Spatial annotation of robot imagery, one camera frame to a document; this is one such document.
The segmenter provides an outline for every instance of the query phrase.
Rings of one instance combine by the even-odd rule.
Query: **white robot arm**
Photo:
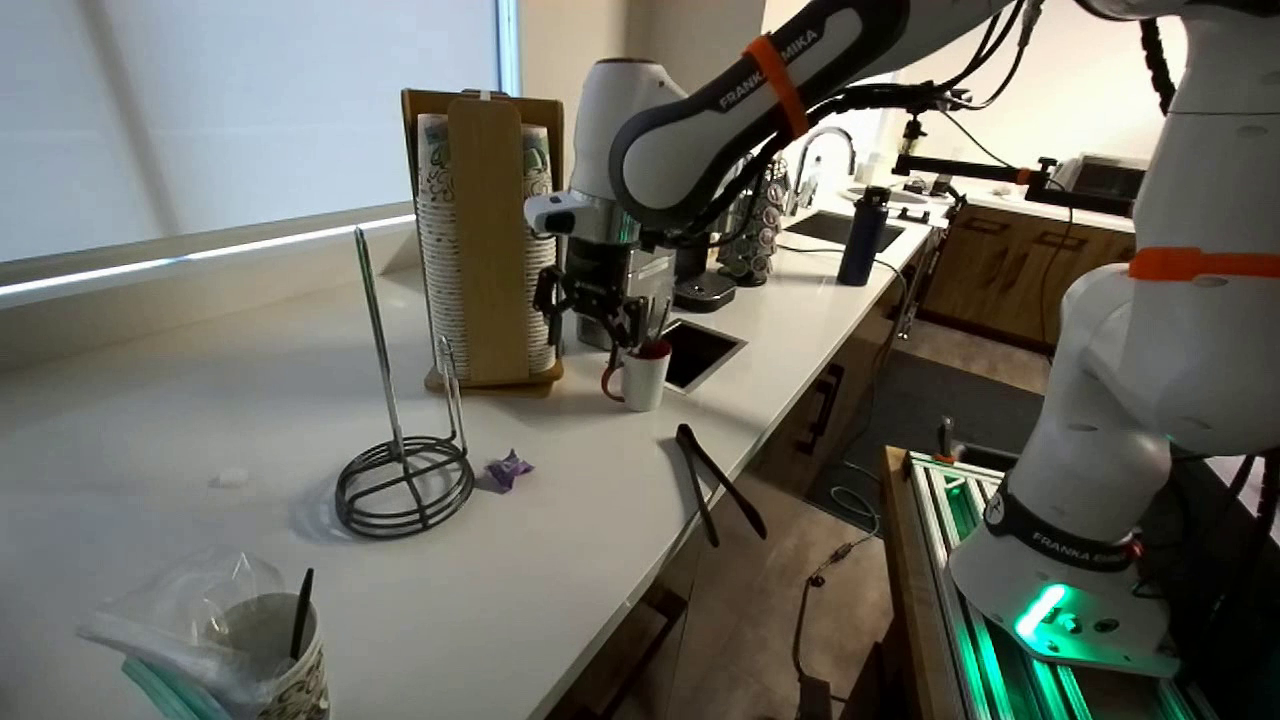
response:
[[[1081,5],[1105,21],[1180,16],[1186,71],[1130,217],[1134,256],[1071,285],[1030,442],[947,573],[1035,658],[1166,677],[1166,615],[1134,593],[1127,544],[1166,481],[1166,445],[1280,447],[1280,5]],[[842,84],[929,56],[1001,10],[810,0],[692,98],[657,63],[594,63],[571,190],[526,217],[589,244],[707,225],[808,116],[950,104],[970,67],[922,87]]]

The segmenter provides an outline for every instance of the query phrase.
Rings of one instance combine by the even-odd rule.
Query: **floor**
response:
[[[1035,352],[922,321],[910,325],[901,352],[1026,392],[1042,392],[1047,376],[1047,361]],[[883,544],[755,478],[743,478],[741,490],[769,517],[769,544],[749,534],[733,504],[716,509],[723,550],[692,536],[670,561],[664,584],[688,597],[688,611],[611,715],[808,720],[842,714],[842,698],[890,621]]]

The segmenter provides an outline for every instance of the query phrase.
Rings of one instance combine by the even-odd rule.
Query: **green light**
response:
[[[1012,624],[1025,642],[1035,638],[1035,630],[1042,624],[1042,615],[1067,597],[1067,584],[1047,584],[1030,610]]]

